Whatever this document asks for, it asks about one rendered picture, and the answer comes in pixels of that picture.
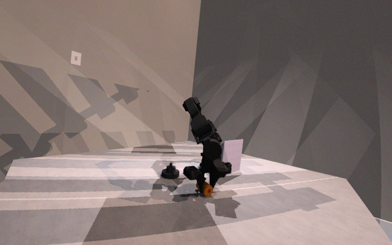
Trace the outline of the dark grey round pedestal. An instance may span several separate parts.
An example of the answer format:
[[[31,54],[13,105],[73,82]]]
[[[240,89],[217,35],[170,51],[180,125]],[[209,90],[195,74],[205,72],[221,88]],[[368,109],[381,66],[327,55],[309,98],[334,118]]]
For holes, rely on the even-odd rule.
[[[169,163],[169,165],[162,170],[162,177],[166,179],[176,179],[179,177],[179,170],[176,169],[172,163]]]

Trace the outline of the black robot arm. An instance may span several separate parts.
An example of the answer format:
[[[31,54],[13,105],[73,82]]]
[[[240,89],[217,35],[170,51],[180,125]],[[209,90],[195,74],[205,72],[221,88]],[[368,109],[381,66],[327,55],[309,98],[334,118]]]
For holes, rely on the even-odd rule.
[[[208,159],[205,167],[211,170],[216,179],[224,178],[226,174],[230,173],[232,164],[221,161],[222,148],[220,142],[222,142],[222,139],[216,132],[217,129],[212,121],[207,120],[201,114],[201,106],[197,97],[190,97],[183,103],[182,106],[185,111],[189,112],[192,119],[190,124],[193,136],[197,144],[203,144],[203,154]]]

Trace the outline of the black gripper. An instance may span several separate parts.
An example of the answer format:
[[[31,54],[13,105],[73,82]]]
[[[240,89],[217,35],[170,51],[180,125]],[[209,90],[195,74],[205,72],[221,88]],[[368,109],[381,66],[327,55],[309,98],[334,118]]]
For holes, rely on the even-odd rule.
[[[208,159],[204,156],[203,152],[201,153],[202,156],[202,163],[200,163],[201,168],[196,168],[194,165],[192,166],[186,166],[183,169],[183,174],[189,179],[189,180],[197,180],[200,192],[203,193],[204,190],[204,182],[206,178],[204,177],[205,173],[210,173],[210,185],[212,188],[214,188],[217,180],[214,176],[213,173],[211,172],[210,169],[207,169],[206,163]]]

